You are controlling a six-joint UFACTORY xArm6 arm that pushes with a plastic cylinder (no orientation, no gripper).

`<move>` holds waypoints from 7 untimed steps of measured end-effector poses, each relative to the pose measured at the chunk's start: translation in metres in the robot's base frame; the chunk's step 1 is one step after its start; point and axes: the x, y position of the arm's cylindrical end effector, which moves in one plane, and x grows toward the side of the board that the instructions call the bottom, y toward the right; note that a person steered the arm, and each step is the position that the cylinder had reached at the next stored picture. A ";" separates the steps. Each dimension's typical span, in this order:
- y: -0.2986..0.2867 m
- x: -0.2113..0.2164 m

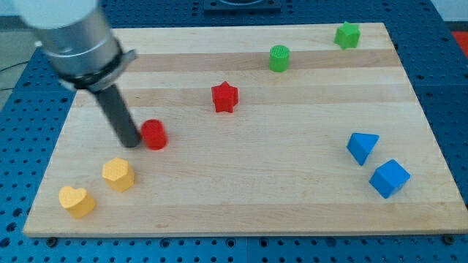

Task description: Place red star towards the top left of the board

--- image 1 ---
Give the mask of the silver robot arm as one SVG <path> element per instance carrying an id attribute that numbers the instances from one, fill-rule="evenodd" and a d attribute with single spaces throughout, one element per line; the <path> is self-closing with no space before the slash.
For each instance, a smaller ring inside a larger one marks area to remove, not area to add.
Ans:
<path id="1" fill-rule="evenodd" d="M 14 0 L 66 87 L 99 93 L 137 58 L 124 52 L 98 0 Z"/>

